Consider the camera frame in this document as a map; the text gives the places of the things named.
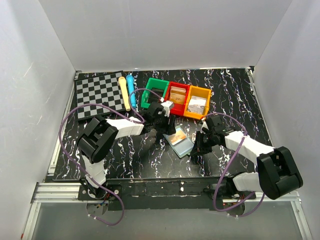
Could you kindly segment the mint green card holder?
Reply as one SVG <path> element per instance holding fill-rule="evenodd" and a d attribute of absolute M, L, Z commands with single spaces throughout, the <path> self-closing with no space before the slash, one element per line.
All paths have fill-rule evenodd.
<path fill-rule="evenodd" d="M 181 127 L 176 127 L 175 130 L 182 130 L 183 131 L 183 129 Z M 167 140 L 168 135 L 164 134 L 163 136 Z M 172 147 L 173 151 L 177 154 L 177 156 L 180 159 L 189 155 L 191 150 L 194 147 L 194 143 L 192 142 L 192 140 L 189 137 L 187 137 L 187 135 L 186 135 L 186 139 L 182 140 L 178 144 L 172 145 L 171 143 L 169 143 L 169 145 Z"/>

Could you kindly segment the gold striped credit card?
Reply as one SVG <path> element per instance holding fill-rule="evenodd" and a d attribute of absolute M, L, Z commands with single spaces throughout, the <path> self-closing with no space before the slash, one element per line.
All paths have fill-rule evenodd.
<path fill-rule="evenodd" d="M 186 96 L 184 94 L 179 93 L 171 93 L 169 100 L 173 102 L 174 104 L 183 105 L 185 102 Z"/>

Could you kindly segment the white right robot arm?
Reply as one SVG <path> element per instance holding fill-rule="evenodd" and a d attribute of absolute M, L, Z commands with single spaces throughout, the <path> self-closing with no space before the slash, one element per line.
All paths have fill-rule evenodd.
<path fill-rule="evenodd" d="M 239 153 L 250 160 L 256 172 L 240 173 L 226 186 L 227 195 L 237 199 L 245 191 L 261 192 L 276 200 L 303 186 L 303 179 L 290 150 L 284 146 L 275 148 L 262 144 L 242 131 L 226 126 L 216 114 L 206 117 L 196 132 L 191 156 L 202 156 L 212 152 L 214 146 Z"/>

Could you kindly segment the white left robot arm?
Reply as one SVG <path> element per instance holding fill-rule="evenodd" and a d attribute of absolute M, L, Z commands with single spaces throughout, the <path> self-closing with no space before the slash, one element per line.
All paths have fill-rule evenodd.
<path fill-rule="evenodd" d="M 107 193 L 103 185 L 106 182 L 103 159 L 114 141 L 123 137 L 144 135 L 152 129 L 160 134 L 175 134 L 176 117 L 171 115 L 173 107 L 174 103 L 169 100 L 151 103 L 148 109 L 141 112 L 144 123 L 139 123 L 135 117 L 106 119 L 97 116 L 87 124 L 76 145 L 84 160 L 88 193 L 95 200 L 103 199 Z"/>

